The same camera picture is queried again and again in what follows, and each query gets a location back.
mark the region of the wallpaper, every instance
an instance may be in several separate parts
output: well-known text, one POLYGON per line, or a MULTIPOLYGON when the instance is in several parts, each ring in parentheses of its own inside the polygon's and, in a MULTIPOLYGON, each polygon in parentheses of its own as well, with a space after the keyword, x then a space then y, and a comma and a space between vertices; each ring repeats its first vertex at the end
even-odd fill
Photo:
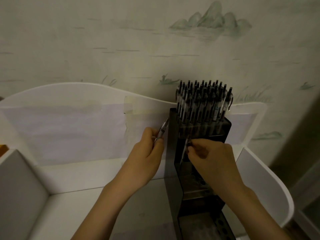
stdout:
POLYGON ((0 96, 60 82, 174 101, 221 80, 268 111, 249 148, 270 164, 320 91, 320 0, 0 0, 0 96))

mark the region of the black acrylic stand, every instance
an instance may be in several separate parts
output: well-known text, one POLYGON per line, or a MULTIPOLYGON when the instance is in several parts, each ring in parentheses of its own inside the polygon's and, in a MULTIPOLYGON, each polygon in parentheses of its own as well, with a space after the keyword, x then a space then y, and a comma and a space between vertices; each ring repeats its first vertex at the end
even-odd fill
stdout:
POLYGON ((186 153, 182 158, 187 137, 225 142, 231 122, 225 118, 218 134, 210 128, 204 131, 204 127, 205 125, 182 124, 176 109, 170 109, 164 180, 176 237, 179 240, 183 239, 180 221, 184 217, 192 215, 196 218, 208 213, 222 239, 234 240, 234 234, 222 213, 225 203, 202 179, 186 153))

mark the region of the hand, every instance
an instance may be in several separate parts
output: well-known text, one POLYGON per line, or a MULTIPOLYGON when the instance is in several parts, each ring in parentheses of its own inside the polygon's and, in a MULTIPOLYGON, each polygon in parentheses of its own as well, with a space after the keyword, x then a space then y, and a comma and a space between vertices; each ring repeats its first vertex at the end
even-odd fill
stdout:
POLYGON ((218 141, 194 139, 188 157, 211 188, 225 200, 245 185, 236 166, 232 147, 218 141))
POLYGON ((114 180, 121 181, 132 194, 146 185, 156 174, 162 153, 163 139, 156 141, 154 137, 158 130, 147 127, 144 129, 141 140, 134 145, 130 155, 117 173, 114 180))

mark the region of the orange object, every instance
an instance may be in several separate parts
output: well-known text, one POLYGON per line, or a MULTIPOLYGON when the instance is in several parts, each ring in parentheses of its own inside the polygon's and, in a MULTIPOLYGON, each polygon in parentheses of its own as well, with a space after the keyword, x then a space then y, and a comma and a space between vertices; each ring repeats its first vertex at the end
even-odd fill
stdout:
POLYGON ((8 150, 9 148, 7 147, 7 145, 0 145, 0 157, 2 157, 2 155, 5 154, 8 150))

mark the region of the left hand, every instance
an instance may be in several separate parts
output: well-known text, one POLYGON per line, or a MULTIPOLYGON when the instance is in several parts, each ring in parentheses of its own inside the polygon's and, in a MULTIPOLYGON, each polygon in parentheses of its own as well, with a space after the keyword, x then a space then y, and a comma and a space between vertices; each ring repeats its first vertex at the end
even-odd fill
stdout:
POLYGON ((147 127, 144 129, 141 140, 136 143, 130 152, 127 160, 114 178, 120 181, 130 193, 136 192, 145 186, 156 174, 162 153, 164 151, 163 139, 156 141, 153 147, 154 138, 158 130, 147 127))

